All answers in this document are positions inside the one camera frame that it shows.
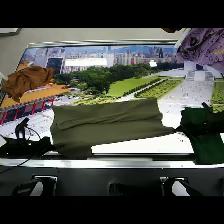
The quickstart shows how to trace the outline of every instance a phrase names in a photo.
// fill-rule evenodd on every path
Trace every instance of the wrinkled fabric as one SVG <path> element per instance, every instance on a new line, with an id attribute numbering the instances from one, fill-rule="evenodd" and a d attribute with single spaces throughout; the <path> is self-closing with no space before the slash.
<path id="1" fill-rule="evenodd" d="M 52 68 L 27 67 L 10 74 L 4 83 L 3 90 L 14 101 L 20 103 L 20 98 L 26 91 L 45 86 L 53 78 L 53 75 L 54 69 Z"/>
<path id="2" fill-rule="evenodd" d="M 156 99 L 82 106 L 53 106 L 51 134 L 68 157 L 91 155 L 91 146 L 170 134 Z"/>
<path id="3" fill-rule="evenodd" d="M 192 28 L 177 51 L 177 61 L 193 61 L 224 72 L 224 28 Z"/>

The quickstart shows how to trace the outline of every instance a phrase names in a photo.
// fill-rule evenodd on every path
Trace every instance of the orange roof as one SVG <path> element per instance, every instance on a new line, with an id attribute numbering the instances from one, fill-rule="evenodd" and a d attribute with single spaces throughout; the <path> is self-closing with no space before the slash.
<path id="1" fill-rule="evenodd" d="M 15 105 L 28 103 L 42 98 L 47 98 L 62 93 L 70 92 L 70 89 L 63 89 L 63 87 L 65 87 L 66 85 L 49 84 L 47 86 L 50 86 L 51 88 L 24 93 L 22 98 L 20 99 L 20 103 L 15 102 L 12 98 L 5 97 L 2 101 L 0 108 L 12 107 Z"/>

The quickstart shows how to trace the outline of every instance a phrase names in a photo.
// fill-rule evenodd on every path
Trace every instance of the television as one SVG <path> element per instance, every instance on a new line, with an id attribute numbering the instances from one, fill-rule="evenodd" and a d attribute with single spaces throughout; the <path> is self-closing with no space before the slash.
<path id="1" fill-rule="evenodd" d="M 209 66 L 176 60 L 175 43 L 103 42 L 94 45 L 33 45 L 25 49 L 17 70 L 38 65 L 54 68 L 51 83 L 24 93 L 20 103 L 5 94 L 0 110 L 0 134 L 16 138 L 15 127 L 25 117 L 41 137 L 51 136 L 52 106 L 91 105 L 156 98 L 162 123 L 178 127 L 185 107 L 224 109 L 222 74 Z M 38 140 L 34 132 L 26 138 Z M 93 153 L 192 153 L 182 133 L 92 146 Z"/>

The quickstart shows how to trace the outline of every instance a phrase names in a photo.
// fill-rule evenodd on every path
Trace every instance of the dark green cloth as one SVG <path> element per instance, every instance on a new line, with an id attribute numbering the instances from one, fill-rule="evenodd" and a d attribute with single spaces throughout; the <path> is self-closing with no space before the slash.
<path id="1" fill-rule="evenodd" d="M 201 125 L 219 119 L 219 114 L 211 115 L 204 108 L 185 108 L 182 111 L 181 124 Z M 197 164 L 211 165 L 224 163 L 224 144 L 220 133 L 204 134 L 192 138 L 188 136 L 196 157 Z"/>
<path id="2" fill-rule="evenodd" d="M 91 155 L 91 146 L 167 135 L 156 99 L 110 104 L 54 106 L 51 133 L 65 156 Z"/>

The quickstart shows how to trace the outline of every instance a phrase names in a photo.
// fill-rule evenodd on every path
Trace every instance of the purple cloth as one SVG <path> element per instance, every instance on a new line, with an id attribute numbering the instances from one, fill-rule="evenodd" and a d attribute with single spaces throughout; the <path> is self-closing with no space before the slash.
<path id="1" fill-rule="evenodd" d="M 224 28 L 192 28 L 177 51 L 177 61 L 193 61 L 224 72 Z"/>

